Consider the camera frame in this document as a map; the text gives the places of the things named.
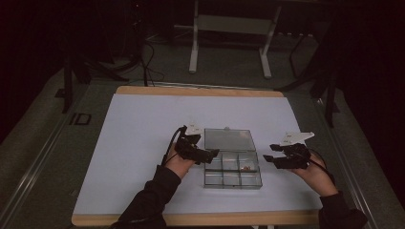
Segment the person's left hand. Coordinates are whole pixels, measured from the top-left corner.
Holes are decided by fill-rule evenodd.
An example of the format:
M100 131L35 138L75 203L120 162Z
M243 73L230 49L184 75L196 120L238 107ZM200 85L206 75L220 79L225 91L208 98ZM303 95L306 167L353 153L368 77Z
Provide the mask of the person's left hand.
M188 169L196 161L190 159L183 159L178 153L175 151L175 144L173 144L172 148L170 149L170 153L167 156L165 167L173 171L179 178L183 178Z

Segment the gray floor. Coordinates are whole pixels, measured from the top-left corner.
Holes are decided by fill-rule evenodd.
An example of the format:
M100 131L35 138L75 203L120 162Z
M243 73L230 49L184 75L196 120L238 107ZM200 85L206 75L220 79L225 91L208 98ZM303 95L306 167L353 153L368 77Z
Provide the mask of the gray floor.
M189 34L179 36L177 42L171 45L162 44L157 38L149 39L154 48L149 68L153 70L150 74L156 85L166 82L271 90L295 79L288 63L288 53L296 42L291 37L276 36L271 43L268 58L273 78L270 80L262 77L255 44L241 47L225 42L219 48L212 39L202 39L198 71L189 74ZM297 66L302 69L315 48L316 43L307 38L294 55ZM152 50L147 47L145 59L150 56ZM54 97L57 89L63 87L62 75L60 72L50 79L0 146L0 209L3 214L5 209L10 209L6 204L32 162L37 156L47 155L40 157L45 158L41 170L36 171L38 176L33 178L35 182L30 183L30 188L26 190L27 196L21 198L19 207L14 209L10 228L70 227L75 199L109 102L116 88L123 85L101 75L95 77L89 86L75 84L76 103L69 113L62 114L63 101ZM131 78L130 83L125 84L141 84L142 68L135 68L123 76ZM368 228L404 228L404 210L381 172L342 93L337 92L336 105L340 112L333 115L335 127L330 129L322 118L323 106L309 98L309 88L310 83L286 94L294 112L302 119L298 120L301 130L320 133L307 144L326 154L337 185L345 192L349 205L357 205L367 212L370 220ZM90 125L69 125L73 113L92 114ZM282 228L316 228L316 225Z

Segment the clear plastic organizer box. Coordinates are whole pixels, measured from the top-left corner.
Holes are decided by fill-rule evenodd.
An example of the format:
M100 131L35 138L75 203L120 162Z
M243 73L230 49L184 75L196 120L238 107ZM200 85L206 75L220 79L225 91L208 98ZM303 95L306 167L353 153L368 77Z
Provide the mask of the clear plastic organizer box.
M260 189L262 178L250 131L205 129L206 150L219 149L211 164L204 165L204 188Z

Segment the human hand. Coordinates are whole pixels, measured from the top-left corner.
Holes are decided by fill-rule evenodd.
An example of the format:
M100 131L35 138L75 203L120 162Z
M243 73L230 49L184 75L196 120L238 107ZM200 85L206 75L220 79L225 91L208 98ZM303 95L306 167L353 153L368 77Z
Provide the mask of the human hand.
M310 159L325 168L325 163L314 154L311 154ZM292 169L290 171L302 178L321 197L328 197L338 193L328 174L313 163L310 163L307 169Z
M187 174L188 169L190 169L195 162L196 161L194 160L183 159L180 155L178 155L175 150L175 144L173 144L164 166L173 171L177 176L179 176L179 178L182 179Z

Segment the black device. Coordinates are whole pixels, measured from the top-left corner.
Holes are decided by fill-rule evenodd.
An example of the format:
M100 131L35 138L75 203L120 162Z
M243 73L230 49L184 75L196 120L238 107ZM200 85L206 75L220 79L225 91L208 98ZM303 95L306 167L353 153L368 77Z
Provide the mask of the black device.
M309 149L301 143L288 146L270 145L271 150L283 152L286 156L274 157L263 155L267 162L272 162L277 169L307 169L310 162Z
M210 164L212 159L218 155L220 150L202 150L197 147L197 143L201 139L201 135L187 135L185 132L187 130L186 126L180 127L172 137L169 148L167 149L166 155L163 158L162 164L167 161L167 155L170 151L171 145L173 143L174 137L178 132L180 135L177 139L175 150L183 159L191 159L196 161L196 164L208 163Z

